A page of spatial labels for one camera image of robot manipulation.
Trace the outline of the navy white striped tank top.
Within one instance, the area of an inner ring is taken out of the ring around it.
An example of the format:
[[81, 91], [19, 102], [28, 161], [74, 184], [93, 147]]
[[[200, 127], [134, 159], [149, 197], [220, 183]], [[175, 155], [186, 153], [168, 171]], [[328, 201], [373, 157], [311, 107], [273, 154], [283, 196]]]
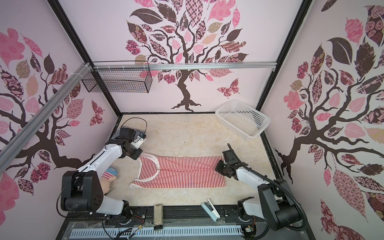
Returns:
[[116, 138], [123, 138], [123, 139], [128, 139], [135, 142], [140, 138], [141, 135], [145, 133], [146, 133], [145, 131], [141, 131], [137, 129], [120, 127], [113, 133], [113, 135], [111, 136], [111, 140]]

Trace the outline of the red white striped tank top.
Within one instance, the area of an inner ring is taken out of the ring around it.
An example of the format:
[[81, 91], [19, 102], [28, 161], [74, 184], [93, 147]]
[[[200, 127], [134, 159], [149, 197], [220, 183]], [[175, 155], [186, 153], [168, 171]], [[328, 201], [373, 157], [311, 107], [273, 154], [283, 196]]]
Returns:
[[215, 171], [222, 157], [163, 157], [143, 153], [131, 188], [223, 188], [225, 177]]

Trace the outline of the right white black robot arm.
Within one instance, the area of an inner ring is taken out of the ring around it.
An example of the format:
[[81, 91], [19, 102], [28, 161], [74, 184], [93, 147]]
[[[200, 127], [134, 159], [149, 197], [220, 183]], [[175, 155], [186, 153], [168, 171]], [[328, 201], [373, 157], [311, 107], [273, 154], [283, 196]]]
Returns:
[[240, 210], [248, 216], [263, 219], [274, 231], [283, 228], [305, 231], [309, 226], [307, 215], [287, 182], [282, 178], [271, 180], [254, 171], [240, 160], [230, 144], [227, 146], [229, 149], [223, 152], [224, 159], [217, 163], [215, 171], [247, 184], [259, 196], [258, 200], [254, 197], [240, 200]]

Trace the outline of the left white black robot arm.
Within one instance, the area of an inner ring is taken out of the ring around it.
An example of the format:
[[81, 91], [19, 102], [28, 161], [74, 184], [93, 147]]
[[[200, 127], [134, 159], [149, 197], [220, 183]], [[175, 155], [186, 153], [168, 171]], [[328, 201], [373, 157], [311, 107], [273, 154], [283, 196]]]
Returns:
[[130, 157], [137, 160], [143, 153], [140, 146], [146, 138], [145, 131], [121, 127], [89, 162], [75, 171], [66, 172], [58, 197], [61, 209], [66, 212], [92, 212], [130, 219], [132, 212], [129, 203], [106, 197], [101, 179], [118, 158]]

